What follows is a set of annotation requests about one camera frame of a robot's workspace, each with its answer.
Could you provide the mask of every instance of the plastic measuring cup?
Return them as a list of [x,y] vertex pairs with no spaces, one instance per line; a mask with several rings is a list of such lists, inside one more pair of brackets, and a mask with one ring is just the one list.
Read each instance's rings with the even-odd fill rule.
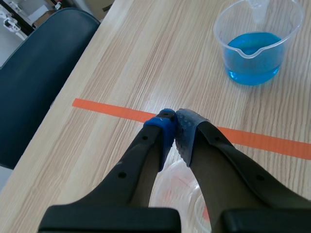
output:
[[246,85],[273,78],[303,18],[295,0],[240,0],[225,9],[214,34],[228,76]]
[[159,173],[149,206],[178,210],[182,232],[211,233],[205,201],[195,176],[183,160]]

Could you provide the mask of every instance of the orange tape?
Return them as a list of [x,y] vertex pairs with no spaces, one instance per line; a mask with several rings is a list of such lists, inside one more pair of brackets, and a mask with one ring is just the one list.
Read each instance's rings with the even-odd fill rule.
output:
[[[155,116],[153,113],[82,99],[75,99],[72,106],[139,122],[145,122]],[[311,144],[309,143],[286,140],[223,127],[218,127],[218,129],[231,143],[285,154],[300,159],[311,160]]]

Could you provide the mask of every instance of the floor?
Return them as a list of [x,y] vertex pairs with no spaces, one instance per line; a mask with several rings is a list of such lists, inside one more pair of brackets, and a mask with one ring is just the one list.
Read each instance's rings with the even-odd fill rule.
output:
[[0,166],[0,192],[2,188],[5,186],[6,182],[8,181],[10,175],[12,174],[12,171],[13,170]]

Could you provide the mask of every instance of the black chair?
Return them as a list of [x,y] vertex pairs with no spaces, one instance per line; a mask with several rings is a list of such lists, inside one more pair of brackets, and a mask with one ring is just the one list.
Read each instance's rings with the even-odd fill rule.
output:
[[0,166],[16,166],[99,25],[86,12],[61,10],[0,69]]

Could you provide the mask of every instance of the wood grain tabletop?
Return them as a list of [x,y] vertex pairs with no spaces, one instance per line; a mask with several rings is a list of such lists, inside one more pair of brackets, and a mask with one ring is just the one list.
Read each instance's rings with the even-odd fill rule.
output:
[[[46,209],[76,201],[121,158],[142,124],[72,106],[76,98],[158,113],[189,108],[214,125],[311,143],[311,2],[280,72],[230,80],[213,35],[234,0],[116,0],[0,194],[0,232],[35,233]],[[311,161],[235,145],[311,199]],[[165,167],[180,160],[173,146]]]

